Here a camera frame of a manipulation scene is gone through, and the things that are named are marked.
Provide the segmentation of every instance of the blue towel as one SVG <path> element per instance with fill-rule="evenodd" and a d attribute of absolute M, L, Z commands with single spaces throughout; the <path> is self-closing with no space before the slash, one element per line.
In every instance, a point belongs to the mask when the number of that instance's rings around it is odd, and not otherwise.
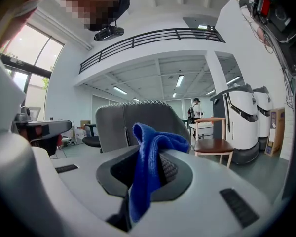
<path fill-rule="evenodd" d="M 135 178 L 130 193 L 129 213 L 138 222 L 150 205 L 150 194 L 160 188 L 157 155 L 160 149 L 176 149 L 187 153 L 189 142 L 180 135 L 156 132 L 153 128 L 136 123 L 133 133 L 140 144 Z"/>

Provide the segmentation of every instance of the green plant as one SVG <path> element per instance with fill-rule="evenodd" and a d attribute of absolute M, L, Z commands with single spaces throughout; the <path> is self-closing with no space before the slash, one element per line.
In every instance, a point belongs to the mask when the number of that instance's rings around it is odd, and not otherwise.
<path fill-rule="evenodd" d="M 43 89 L 47 89 L 48 83 L 49 83 L 49 79 L 48 78 L 43 78 L 43 82 L 44 82 Z"/>
<path fill-rule="evenodd" d="M 48 78 L 43 78 L 43 82 L 44 82 L 43 89 L 47 89 L 48 88 L 49 79 Z"/>

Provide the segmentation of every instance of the floor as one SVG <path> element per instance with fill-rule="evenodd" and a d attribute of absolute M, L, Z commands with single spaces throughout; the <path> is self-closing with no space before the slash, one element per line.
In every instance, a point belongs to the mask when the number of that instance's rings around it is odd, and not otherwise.
<path fill-rule="evenodd" d="M 246 165 L 231 163 L 230 169 L 262 191 L 269 201 L 274 203 L 284 185 L 288 168 L 288 161 L 279 158 L 279 155 L 278 153 L 276 156 L 270 157 L 264 152 L 260 152 L 254 161 Z M 219 162 L 220 159 L 219 156 L 202 157 L 215 162 Z M 222 164 L 227 165 L 227 161 L 223 160 Z"/>
<path fill-rule="evenodd" d="M 65 147 L 61 150 L 57 150 L 56 154 L 51 156 L 51 159 L 70 158 L 78 156 L 89 156 L 96 153 L 100 153 L 99 148 L 92 148 L 86 144 L 79 144 L 70 147 Z"/>
<path fill-rule="evenodd" d="M 56 151 L 56 154 L 51 156 L 51 159 L 70 158 L 78 156 L 88 156 L 100 153 L 100 149 L 92 148 L 86 144 L 80 144 L 63 148 Z M 219 162 L 219 157 L 204 156 L 207 159 Z M 253 186 L 262 191 L 271 203 L 274 203 L 276 197 L 280 193 L 286 176 L 288 161 L 278 156 L 269 157 L 264 153 L 251 163 L 246 165 L 236 165 L 231 163 L 230 169 L 240 175 L 243 179 L 247 180 Z"/>

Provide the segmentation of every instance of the black metal railing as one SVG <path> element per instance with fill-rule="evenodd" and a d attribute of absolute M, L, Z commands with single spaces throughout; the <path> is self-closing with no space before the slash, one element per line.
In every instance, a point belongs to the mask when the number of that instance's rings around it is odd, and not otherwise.
<path fill-rule="evenodd" d="M 92 55 L 80 65 L 80 72 L 90 68 L 92 65 L 109 58 L 122 51 L 135 48 L 136 46 L 162 41 L 162 40 L 182 40 L 182 39 L 201 39 L 217 42 L 225 42 L 214 27 L 207 29 L 198 28 L 171 28 L 163 29 L 144 34 L 139 34 L 127 39 L 123 39 L 100 52 Z"/>

